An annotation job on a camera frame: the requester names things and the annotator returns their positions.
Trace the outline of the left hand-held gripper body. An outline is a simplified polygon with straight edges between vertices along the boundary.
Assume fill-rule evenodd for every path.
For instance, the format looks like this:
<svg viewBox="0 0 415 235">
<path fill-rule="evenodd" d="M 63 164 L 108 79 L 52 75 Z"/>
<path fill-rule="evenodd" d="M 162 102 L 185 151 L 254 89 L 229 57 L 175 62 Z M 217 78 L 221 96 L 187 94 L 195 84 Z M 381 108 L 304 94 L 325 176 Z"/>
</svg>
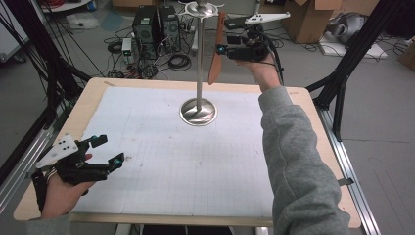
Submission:
<svg viewBox="0 0 415 235">
<path fill-rule="evenodd" d="M 52 166 L 64 182 L 72 185 L 106 180 L 109 175 L 108 164 L 89 164 L 86 153 L 78 152 L 76 142 L 77 140 L 66 133 L 41 155 L 35 167 L 41 169 Z"/>
</svg>

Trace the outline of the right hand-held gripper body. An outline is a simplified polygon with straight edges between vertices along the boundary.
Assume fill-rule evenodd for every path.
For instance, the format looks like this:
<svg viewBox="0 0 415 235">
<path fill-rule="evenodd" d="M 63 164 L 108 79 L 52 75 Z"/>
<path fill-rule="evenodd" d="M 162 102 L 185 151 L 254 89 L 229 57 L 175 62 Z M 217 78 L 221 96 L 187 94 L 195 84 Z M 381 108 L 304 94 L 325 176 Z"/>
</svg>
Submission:
<svg viewBox="0 0 415 235">
<path fill-rule="evenodd" d="M 224 21 L 228 30 L 242 29 L 245 34 L 234 36 L 241 37 L 240 45 L 226 43 L 226 56 L 231 60 L 260 62 L 269 53 L 269 39 L 264 34 L 263 24 L 280 21 L 290 16 L 290 13 L 280 14 L 255 14 L 250 17 L 240 17 Z"/>
</svg>

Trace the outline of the wooden spatula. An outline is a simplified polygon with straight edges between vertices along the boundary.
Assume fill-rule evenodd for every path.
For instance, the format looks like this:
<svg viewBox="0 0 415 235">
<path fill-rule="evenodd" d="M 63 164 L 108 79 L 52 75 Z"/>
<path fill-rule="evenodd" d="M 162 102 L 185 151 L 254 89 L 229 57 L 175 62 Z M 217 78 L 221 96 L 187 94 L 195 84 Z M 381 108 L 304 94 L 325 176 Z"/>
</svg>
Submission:
<svg viewBox="0 0 415 235">
<path fill-rule="evenodd" d="M 224 12 L 220 12 L 218 14 L 215 45 L 220 44 L 222 42 L 222 32 L 224 28 L 225 16 L 226 14 Z M 219 78 L 219 75 L 221 73 L 221 68 L 222 68 L 221 57 L 217 52 L 214 52 L 212 60 L 211 60 L 210 70 L 208 73 L 207 83 L 209 85 L 214 84 L 216 80 Z"/>
</svg>

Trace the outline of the metal stand with hooks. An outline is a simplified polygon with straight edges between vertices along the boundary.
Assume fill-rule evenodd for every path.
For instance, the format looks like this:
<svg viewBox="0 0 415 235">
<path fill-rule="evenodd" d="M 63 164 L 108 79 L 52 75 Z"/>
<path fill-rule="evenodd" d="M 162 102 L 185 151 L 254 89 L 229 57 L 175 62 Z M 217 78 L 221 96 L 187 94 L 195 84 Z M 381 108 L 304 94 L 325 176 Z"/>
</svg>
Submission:
<svg viewBox="0 0 415 235">
<path fill-rule="evenodd" d="M 217 108 L 203 97 L 204 80 L 204 33 L 205 19 L 218 16 L 220 5 L 209 0 L 194 0 L 184 4 L 184 14 L 197 18 L 197 83 L 196 97 L 186 101 L 180 108 L 182 120 L 192 126 L 205 126 L 214 122 Z"/>
</svg>

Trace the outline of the person's right hand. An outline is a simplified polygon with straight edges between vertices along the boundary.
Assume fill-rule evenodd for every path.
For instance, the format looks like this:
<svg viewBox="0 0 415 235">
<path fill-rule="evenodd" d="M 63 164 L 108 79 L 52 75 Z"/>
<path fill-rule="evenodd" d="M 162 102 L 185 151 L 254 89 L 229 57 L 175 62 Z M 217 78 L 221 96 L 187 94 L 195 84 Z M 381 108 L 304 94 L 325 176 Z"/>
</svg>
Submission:
<svg viewBox="0 0 415 235">
<path fill-rule="evenodd" d="M 237 65 L 250 71 L 262 93 L 281 86 L 280 77 L 275 69 L 272 53 L 268 54 L 261 62 L 253 63 L 237 61 Z"/>
</svg>

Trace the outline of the person's left hand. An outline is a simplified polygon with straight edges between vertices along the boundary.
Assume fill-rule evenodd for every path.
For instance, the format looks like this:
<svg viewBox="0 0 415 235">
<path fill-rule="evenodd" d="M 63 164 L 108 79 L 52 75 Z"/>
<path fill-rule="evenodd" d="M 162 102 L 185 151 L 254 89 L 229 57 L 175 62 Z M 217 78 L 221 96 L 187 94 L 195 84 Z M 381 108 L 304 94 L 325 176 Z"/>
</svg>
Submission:
<svg viewBox="0 0 415 235">
<path fill-rule="evenodd" d="M 52 175 L 48 180 L 46 200 L 40 218 L 52 219 L 69 213 L 94 184 L 92 181 L 71 185 L 64 182 L 58 174 Z"/>
</svg>

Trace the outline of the white grid paper mat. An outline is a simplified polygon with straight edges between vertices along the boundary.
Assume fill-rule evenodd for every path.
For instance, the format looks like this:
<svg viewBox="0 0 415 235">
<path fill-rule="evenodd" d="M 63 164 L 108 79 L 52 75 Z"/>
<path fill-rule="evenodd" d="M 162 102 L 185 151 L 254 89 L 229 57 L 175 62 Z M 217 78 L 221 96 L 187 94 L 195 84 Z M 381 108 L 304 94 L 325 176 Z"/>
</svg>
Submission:
<svg viewBox="0 0 415 235">
<path fill-rule="evenodd" d="M 208 91 L 218 109 L 205 126 L 185 123 L 192 90 L 109 87 L 84 132 L 104 134 L 92 162 L 123 153 L 123 166 L 96 183 L 77 212 L 271 217 L 273 193 L 255 93 Z"/>
</svg>

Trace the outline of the black computer tower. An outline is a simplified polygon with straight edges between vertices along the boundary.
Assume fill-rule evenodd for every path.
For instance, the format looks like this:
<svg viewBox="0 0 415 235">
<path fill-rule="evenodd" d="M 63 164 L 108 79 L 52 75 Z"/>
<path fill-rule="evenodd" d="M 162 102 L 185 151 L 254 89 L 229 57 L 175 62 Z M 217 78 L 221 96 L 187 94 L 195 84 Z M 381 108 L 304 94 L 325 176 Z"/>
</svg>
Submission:
<svg viewBox="0 0 415 235">
<path fill-rule="evenodd" d="M 180 23 L 173 6 L 160 6 L 159 16 L 161 21 L 161 35 L 164 50 L 180 52 Z"/>
<path fill-rule="evenodd" d="M 134 17 L 132 29 L 140 56 L 154 60 L 158 56 L 156 49 L 160 40 L 157 8 L 154 5 L 140 5 Z"/>
</svg>

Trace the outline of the large open cardboard box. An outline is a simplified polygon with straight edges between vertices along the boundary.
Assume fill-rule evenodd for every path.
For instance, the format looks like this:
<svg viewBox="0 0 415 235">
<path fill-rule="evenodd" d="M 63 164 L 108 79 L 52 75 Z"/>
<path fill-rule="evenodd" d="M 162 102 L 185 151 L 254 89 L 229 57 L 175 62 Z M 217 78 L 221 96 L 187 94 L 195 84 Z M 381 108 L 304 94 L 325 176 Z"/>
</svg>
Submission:
<svg viewBox="0 0 415 235">
<path fill-rule="evenodd" d="M 282 20 L 291 39 L 297 43 L 318 43 L 335 10 L 342 0 L 286 0 L 284 11 L 290 16 Z"/>
</svg>

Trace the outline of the white power adapter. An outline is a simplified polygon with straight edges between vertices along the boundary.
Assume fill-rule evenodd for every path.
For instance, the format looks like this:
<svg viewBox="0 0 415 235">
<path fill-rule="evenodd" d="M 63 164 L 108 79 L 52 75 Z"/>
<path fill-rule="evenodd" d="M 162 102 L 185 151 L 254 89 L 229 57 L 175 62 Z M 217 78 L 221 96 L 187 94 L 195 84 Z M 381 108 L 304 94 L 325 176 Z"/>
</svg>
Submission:
<svg viewBox="0 0 415 235">
<path fill-rule="evenodd" d="M 132 39 L 131 38 L 122 39 L 121 52 L 124 56 L 130 56 L 132 54 Z"/>
</svg>

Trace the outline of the grey and black device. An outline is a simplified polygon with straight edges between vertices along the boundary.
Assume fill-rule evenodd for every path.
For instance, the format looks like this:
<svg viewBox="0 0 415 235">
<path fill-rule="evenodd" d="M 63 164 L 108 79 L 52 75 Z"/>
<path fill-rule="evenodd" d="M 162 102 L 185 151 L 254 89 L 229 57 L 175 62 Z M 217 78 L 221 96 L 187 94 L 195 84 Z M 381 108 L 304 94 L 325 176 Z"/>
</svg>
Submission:
<svg viewBox="0 0 415 235">
<path fill-rule="evenodd" d="M 329 20 L 325 31 L 329 32 L 344 45 L 347 45 L 363 28 L 366 21 L 366 16 L 355 12 L 339 13 L 336 17 Z"/>
</svg>

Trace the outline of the white foam board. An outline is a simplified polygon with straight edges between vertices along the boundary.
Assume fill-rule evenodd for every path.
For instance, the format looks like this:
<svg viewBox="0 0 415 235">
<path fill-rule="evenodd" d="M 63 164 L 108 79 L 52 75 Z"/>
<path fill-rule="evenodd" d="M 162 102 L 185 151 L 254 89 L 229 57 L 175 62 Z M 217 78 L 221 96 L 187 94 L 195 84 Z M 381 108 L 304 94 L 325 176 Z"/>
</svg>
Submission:
<svg viewBox="0 0 415 235">
<path fill-rule="evenodd" d="M 383 60 L 388 57 L 388 54 L 377 43 L 373 43 L 369 47 L 358 45 L 356 49 L 352 49 L 351 47 L 346 48 L 339 39 L 330 33 L 324 33 L 318 45 L 324 56 L 343 57 L 351 51 L 353 54 L 360 53 L 365 59 Z"/>
</svg>

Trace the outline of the small cardboard box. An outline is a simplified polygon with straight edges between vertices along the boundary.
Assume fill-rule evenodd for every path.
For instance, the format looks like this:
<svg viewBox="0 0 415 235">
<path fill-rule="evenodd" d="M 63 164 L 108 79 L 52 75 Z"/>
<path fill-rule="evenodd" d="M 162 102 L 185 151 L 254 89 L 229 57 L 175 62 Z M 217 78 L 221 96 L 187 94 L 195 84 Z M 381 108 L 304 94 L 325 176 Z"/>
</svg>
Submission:
<svg viewBox="0 0 415 235">
<path fill-rule="evenodd" d="M 405 52 L 398 58 L 398 61 L 415 71 L 415 36 L 411 38 L 411 43 Z"/>
</svg>

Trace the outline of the aluminium rail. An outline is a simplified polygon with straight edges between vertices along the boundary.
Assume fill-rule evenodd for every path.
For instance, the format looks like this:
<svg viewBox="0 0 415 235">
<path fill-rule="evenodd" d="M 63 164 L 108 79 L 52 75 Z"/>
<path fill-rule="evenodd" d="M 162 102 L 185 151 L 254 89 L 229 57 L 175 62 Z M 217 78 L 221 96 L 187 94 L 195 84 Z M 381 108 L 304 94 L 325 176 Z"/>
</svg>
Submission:
<svg viewBox="0 0 415 235">
<path fill-rule="evenodd" d="M 361 226 L 366 235 L 381 235 L 381 231 L 376 222 L 374 215 L 371 212 L 370 206 L 366 200 L 358 177 L 354 171 L 352 163 L 346 151 L 346 147 L 342 141 L 339 141 L 332 130 L 334 121 L 329 111 L 317 110 L 319 117 L 330 141 L 331 147 L 334 150 L 337 162 L 343 174 L 343 178 L 351 178 L 354 183 L 346 186 L 348 192 L 353 200 L 356 211 L 358 213 Z"/>
<path fill-rule="evenodd" d="M 41 128 L 19 152 L 20 159 L 12 167 L 3 183 L 0 184 L 0 214 L 13 200 L 23 181 L 28 178 L 28 174 L 32 171 L 37 158 L 53 138 L 54 132 L 53 127 Z"/>
</svg>

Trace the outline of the black metal frame strut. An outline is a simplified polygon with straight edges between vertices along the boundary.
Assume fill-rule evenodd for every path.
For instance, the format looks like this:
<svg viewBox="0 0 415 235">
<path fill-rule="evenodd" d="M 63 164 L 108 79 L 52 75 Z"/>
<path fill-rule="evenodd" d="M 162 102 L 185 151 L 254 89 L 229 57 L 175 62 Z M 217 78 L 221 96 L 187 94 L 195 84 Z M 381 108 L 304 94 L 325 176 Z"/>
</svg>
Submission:
<svg viewBox="0 0 415 235">
<path fill-rule="evenodd" d="M 331 102 L 336 100 L 332 132 L 337 141 L 342 141 L 341 126 L 349 77 L 389 22 L 410 2 L 411 0 L 379 0 L 336 68 L 325 78 L 306 86 L 309 92 L 321 88 L 319 95 L 313 99 L 317 108 L 328 111 Z"/>
<path fill-rule="evenodd" d="M 50 127 L 57 118 L 58 105 L 64 101 L 74 101 L 80 96 L 83 88 L 75 80 L 88 82 L 91 76 L 67 62 L 59 52 L 44 23 L 39 19 L 30 0 L 0 0 L 0 6 L 6 6 L 6 13 L 11 13 L 19 23 L 29 42 L 34 46 L 39 57 L 32 57 L 31 50 L 23 43 L 23 39 L 11 22 L 2 18 L 0 23 L 23 47 L 40 79 L 47 82 L 47 106 L 23 137 L 21 142 L 0 167 L 0 186 L 11 176 L 23 153 L 35 136 L 45 127 Z"/>
</svg>

